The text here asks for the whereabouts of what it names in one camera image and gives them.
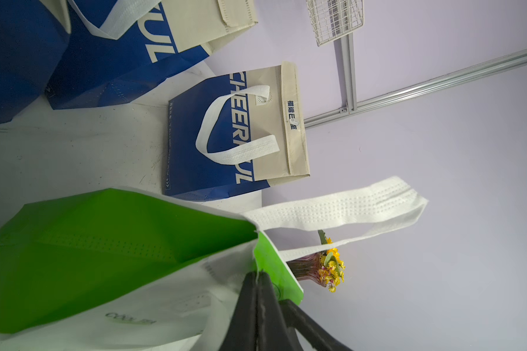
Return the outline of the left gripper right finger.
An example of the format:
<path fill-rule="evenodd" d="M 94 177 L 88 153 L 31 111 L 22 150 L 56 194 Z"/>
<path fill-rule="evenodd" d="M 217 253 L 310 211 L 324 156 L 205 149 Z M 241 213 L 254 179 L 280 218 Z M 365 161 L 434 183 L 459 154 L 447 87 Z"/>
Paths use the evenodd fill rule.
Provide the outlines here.
<path fill-rule="evenodd" d="M 293 301 L 280 301 L 279 306 L 287 329 L 300 332 L 314 350 L 351 351 L 351 348 L 335 339 Z"/>

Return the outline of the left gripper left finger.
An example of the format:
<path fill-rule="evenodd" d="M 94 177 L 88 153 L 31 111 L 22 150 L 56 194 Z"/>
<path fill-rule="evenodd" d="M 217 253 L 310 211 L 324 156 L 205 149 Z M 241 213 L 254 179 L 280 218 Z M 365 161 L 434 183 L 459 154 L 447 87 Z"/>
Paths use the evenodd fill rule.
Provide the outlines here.
<path fill-rule="evenodd" d="M 244 278 L 221 350 L 301 350 L 294 308 L 280 301 L 268 273 L 250 272 Z"/>

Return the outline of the green white takeout bag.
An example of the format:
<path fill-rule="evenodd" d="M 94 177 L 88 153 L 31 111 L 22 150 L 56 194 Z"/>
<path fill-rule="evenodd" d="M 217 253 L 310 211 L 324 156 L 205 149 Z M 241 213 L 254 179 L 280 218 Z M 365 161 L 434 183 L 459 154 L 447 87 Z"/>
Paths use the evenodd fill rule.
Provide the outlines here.
<path fill-rule="evenodd" d="M 287 262 L 340 246 L 281 251 L 268 230 L 373 238 L 426 206 L 398 177 L 241 214 L 117 189 L 27 204 L 0 229 L 0 350 L 221 350 L 248 273 L 300 307 Z"/>

